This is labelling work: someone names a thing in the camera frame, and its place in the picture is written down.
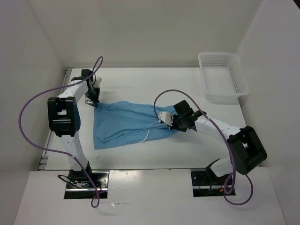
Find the light blue shorts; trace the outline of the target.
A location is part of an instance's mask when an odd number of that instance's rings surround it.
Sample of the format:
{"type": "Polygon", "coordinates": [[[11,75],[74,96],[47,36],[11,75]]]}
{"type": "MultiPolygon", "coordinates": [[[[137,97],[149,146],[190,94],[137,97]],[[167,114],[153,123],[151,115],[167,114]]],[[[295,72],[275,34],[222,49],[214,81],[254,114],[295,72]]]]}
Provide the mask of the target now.
{"type": "Polygon", "coordinates": [[[177,133],[176,130],[170,130],[166,124],[158,122],[154,109],[157,113],[174,111],[171,105],[153,107],[128,101],[99,103],[94,108],[94,149],[101,150],[160,140],[177,133]]]}

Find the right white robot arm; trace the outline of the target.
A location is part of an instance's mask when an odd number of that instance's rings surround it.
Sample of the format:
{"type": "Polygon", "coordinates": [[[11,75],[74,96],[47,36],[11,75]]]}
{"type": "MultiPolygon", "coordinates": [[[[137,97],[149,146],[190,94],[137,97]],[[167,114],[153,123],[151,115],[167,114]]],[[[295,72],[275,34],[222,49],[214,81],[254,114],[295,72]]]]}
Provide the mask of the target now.
{"type": "Polygon", "coordinates": [[[222,176],[234,171],[247,175],[267,159],[267,152],[252,127],[232,126],[200,110],[195,112],[185,100],[173,107],[176,113],[159,113],[160,121],[171,130],[186,132],[191,129],[207,134],[229,147],[229,157],[217,159],[207,166],[205,177],[210,184],[217,184],[222,176]]]}

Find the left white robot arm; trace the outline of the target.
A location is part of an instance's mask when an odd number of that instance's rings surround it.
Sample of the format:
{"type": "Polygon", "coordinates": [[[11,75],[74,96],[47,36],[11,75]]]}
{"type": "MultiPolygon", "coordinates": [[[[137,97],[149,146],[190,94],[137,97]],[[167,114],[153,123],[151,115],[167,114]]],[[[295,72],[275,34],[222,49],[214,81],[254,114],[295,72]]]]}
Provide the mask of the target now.
{"type": "Polygon", "coordinates": [[[87,105],[97,108],[101,81],[91,70],[83,69],[81,76],[71,80],[71,87],[47,101],[49,128],[59,137],[70,163],[67,178],[85,188],[92,185],[94,176],[79,139],[81,119],[77,103],[84,97],[87,105]]]}

